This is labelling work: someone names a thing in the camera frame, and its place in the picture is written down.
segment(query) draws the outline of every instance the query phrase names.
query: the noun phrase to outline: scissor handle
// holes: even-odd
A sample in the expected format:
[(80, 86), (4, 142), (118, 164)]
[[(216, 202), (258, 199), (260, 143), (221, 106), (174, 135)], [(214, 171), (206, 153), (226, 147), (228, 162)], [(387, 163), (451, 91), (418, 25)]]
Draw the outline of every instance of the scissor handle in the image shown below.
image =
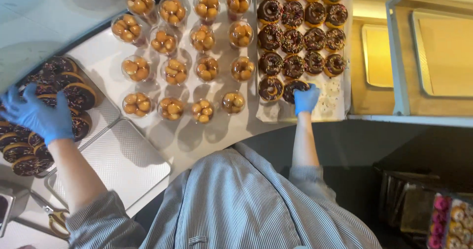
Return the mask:
[[(49, 215), (49, 228), (60, 238), (68, 238), (70, 236), (70, 232), (66, 228), (66, 215), (69, 215), (69, 211), (64, 209), (56, 209)], [(65, 232), (58, 230), (55, 223)]]

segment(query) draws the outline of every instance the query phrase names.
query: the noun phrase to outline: gloved hand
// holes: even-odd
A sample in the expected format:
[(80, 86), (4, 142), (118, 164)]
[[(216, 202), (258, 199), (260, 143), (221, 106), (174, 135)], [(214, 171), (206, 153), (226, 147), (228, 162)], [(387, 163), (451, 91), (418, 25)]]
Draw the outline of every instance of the gloved hand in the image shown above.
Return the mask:
[(307, 111), (312, 113), (319, 100), (320, 89), (315, 84), (309, 83), (310, 89), (307, 91), (294, 90), (294, 101), (296, 103), (296, 116), (299, 112)]
[(11, 87), (8, 93), (0, 96), (7, 109), (0, 111), (0, 116), (36, 132), (44, 138), (46, 145), (56, 139), (74, 139), (72, 118), (64, 93), (57, 93), (57, 106), (52, 108), (40, 101), (34, 95), (35, 91), (36, 84), (28, 84), (23, 92), (25, 101), (22, 101), (18, 89)]

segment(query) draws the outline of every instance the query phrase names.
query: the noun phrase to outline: scissors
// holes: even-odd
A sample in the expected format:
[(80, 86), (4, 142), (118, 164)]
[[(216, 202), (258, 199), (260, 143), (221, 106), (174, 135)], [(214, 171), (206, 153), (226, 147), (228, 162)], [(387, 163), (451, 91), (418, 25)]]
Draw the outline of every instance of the scissors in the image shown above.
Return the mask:
[(53, 208), (49, 203), (46, 202), (41, 196), (31, 192), (31, 196), (38, 203), (43, 210), (48, 213), (49, 217), (49, 228), (51, 231), (60, 238), (69, 238), (70, 232), (66, 228), (66, 216), (70, 213), (66, 209)]

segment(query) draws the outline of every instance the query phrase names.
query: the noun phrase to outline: clear plastic cup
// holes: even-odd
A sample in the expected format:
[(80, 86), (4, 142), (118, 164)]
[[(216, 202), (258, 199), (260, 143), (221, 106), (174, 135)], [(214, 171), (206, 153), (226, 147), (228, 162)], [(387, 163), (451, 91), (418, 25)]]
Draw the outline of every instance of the clear plastic cup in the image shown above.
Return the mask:
[(248, 47), (253, 41), (253, 36), (253, 29), (245, 21), (234, 22), (228, 28), (228, 39), (230, 45), (235, 49)]
[(121, 62), (121, 73), (127, 80), (132, 82), (146, 82), (152, 78), (150, 67), (151, 62), (149, 60), (138, 55), (131, 55)]
[(132, 118), (144, 118), (154, 110), (154, 107), (151, 98), (142, 92), (129, 93), (121, 102), (123, 111)]
[(219, 0), (194, 0), (195, 14), (205, 24), (212, 24), (220, 13)]
[(202, 55), (198, 58), (194, 71), (200, 81), (210, 83), (219, 75), (219, 63), (210, 56)]
[(168, 26), (158, 26), (151, 30), (150, 45), (159, 54), (173, 56), (177, 53), (179, 38), (172, 28)]
[(239, 83), (251, 80), (254, 71), (254, 63), (248, 57), (237, 57), (230, 64), (230, 75)]
[(153, 26), (158, 23), (155, 0), (127, 0), (128, 11)]
[(209, 123), (215, 115), (215, 106), (207, 99), (201, 98), (191, 107), (192, 118), (198, 124)]
[(204, 53), (215, 46), (215, 34), (212, 27), (198, 24), (191, 29), (189, 40), (198, 52)]
[(159, 15), (168, 25), (180, 27), (186, 24), (187, 8), (182, 0), (161, 0), (158, 9)]
[(236, 115), (242, 112), (245, 108), (245, 105), (245, 97), (238, 90), (226, 93), (222, 96), (220, 102), (222, 110), (228, 113), (228, 115)]
[(182, 118), (185, 108), (186, 104), (181, 99), (165, 97), (157, 104), (157, 113), (164, 120), (176, 121)]
[(231, 21), (240, 20), (251, 6), (251, 0), (226, 0), (228, 18)]
[(115, 38), (128, 44), (132, 44), (136, 47), (141, 47), (146, 44), (146, 36), (143, 31), (143, 26), (136, 21), (136, 25), (128, 25), (123, 18), (127, 18), (131, 15), (129, 14), (122, 14), (116, 16), (112, 21), (110, 28), (112, 28), (112, 33), (114, 34)]
[(176, 58), (170, 58), (161, 66), (161, 76), (169, 85), (181, 86), (186, 82), (189, 73), (184, 62)]

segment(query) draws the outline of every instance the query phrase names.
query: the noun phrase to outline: blue latex glove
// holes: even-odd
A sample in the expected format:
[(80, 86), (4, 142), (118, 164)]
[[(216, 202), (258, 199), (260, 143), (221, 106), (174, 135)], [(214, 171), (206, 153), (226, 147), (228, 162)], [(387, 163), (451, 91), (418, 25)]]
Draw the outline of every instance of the blue latex glove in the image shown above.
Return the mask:
[(312, 113), (319, 100), (320, 89), (316, 85), (309, 83), (310, 89), (307, 91), (294, 90), (294, 101), (296, 103), (296, 116), (299, 112), (307, 111)]
[(57, 93), (57, 106), (53, 108), (40, 101), (35, 96), (35, 91), (36, 84), (28, 84), (22, 101), (18, 89), (11, 87), (8, 93), (0, 97), (7, 109), (0, 111), (0, 116), (36, 132), (44, 138), (46, 145), (56, 139), (74, 139), (72, 118), (64, 93)]

